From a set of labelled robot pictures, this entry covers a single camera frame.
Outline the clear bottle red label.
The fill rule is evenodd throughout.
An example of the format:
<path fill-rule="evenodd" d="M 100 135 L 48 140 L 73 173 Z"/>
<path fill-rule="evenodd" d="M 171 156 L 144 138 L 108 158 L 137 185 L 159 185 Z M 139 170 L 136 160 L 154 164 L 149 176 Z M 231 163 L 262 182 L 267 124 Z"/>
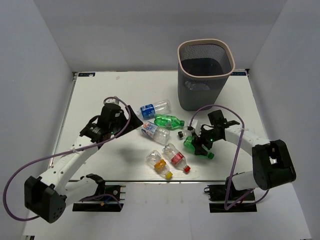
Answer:
<path fill-rule="evenodd" d="M 181 170 L 185 174 L 190 172 L 191 168 L 187 164 L 186 157 L 172 143 L 169 142 L 165 145 L 162 153 L 177 170 Z"/>

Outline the green bottle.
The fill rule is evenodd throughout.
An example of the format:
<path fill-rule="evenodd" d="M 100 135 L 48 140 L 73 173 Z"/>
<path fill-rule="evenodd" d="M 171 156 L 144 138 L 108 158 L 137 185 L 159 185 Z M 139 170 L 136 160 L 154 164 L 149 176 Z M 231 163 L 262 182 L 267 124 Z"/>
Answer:
<path fill-rule="evenodd" d="M 173 130 L 184 127 L 185 121 L 179 120 L 177 117 L 172 115 L 156 114 L 154 116 L 154 124 Z"/>
<path fill-rule="evenodd" d="M 203 156 L 210 160 L 212 160 L 215 156 L 202 144 L 198 136 L 187 136 L 183 142 L 183 145 L 185 148 L 189 149 L 195 156 Z"/>

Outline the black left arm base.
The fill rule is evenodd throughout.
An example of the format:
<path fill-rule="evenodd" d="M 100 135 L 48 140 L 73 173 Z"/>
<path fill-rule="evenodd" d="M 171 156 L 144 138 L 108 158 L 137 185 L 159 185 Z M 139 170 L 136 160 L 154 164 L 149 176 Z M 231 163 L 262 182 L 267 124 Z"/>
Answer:
<path fill-rule="evenodd" d="M 93 199 L 75 202 L 73 212 L 120 213 L 125 203 L 126 186 L 105 184 Z"/>

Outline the clear bottle dark blue label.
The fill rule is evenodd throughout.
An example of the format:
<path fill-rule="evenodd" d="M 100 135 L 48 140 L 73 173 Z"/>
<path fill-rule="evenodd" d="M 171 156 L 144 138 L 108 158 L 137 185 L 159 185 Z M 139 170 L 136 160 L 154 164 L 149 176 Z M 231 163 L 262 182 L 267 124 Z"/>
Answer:
<path fill-rule="evenodd" d="M 141 120 L 150 120 L 156 114 L 167 115 L 171 112 L 171 103 L 168 99 L 141 106 L 136 112 L 136 116 Z"/>

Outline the clear bottle yellow label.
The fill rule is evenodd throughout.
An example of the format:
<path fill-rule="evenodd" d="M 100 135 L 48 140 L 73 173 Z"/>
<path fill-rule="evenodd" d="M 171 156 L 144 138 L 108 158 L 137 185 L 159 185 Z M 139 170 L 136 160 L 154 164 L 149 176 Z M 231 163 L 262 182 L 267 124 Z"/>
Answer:
<path fill-rule="evenodd" d="M 166 180 L 172 179 L 172 172 L 167 162 L 157 150 L 153 150 L 146 156 L 146 161 L 153 166 L 155 172 Z"/>

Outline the clear bottle white blue label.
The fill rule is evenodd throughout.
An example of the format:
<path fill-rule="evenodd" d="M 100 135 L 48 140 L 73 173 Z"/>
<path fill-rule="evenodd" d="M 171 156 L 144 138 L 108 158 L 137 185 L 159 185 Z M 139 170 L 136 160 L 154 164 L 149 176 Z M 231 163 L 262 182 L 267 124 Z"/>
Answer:
<path fill-rule="evenodd" d="M 170 131 L 164 127 L 158 126 L 150 121 L 144 121 L 140 127 L 140 132 L 153 141 L 165 145 L 170 138 Z"/>

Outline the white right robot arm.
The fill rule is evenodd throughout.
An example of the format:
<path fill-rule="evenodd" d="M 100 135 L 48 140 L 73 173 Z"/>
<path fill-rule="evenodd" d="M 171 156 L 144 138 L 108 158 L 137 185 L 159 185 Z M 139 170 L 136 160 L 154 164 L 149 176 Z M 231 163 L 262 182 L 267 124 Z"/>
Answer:
<path fill-rule="evenodd" d="M 221 110 L 208 114 L 210 129 L 202 125 L 200 134 L 194 134 L 191 145 L 196 156 L 207 156 L 213 143 L 224 140 L 240 143 L 240 149 L 252 157 L 252 171 L 237 173 L 225 188 L 226 195 L 236 200 L 244 190 L 260 188 L 264 191 L 291 183 L 297 174 L 284 141 L 268 140 L 245 130 L 235 120 L 228 121 Z"/>

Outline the clear bottle black label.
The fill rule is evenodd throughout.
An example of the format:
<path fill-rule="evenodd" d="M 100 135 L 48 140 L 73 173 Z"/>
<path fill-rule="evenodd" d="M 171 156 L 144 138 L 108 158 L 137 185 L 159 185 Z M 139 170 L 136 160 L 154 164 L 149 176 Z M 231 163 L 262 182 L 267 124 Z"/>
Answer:
<path fill-rule="evenodd" d="M 189 136 L 192 136 L 192 131 L 188 129 L 183 129 L 177 133 L 179 139 L 185 139 Z"/>

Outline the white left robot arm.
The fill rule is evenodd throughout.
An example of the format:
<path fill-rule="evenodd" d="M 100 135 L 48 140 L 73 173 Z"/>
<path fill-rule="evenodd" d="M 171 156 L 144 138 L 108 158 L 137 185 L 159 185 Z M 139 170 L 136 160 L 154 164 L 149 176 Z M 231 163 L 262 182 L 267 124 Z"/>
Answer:
<path fill-rule="evenodd" d="M 24 204 L 27 209 L 54 223 L 65 208 L 78 201 L 99 200 L 106 194 L 105 180 L 97 174 L 87 174 L 76 182 L 71 177 L 112 137 L 121 137 L 143 125 L 130 106 L 126 111 L 117 103 L 106 103 L 101 114 L 89 120 L 72 145 L 71 152 L 65 153 L 38 178 L 29 177 L 24 183 Z"/>

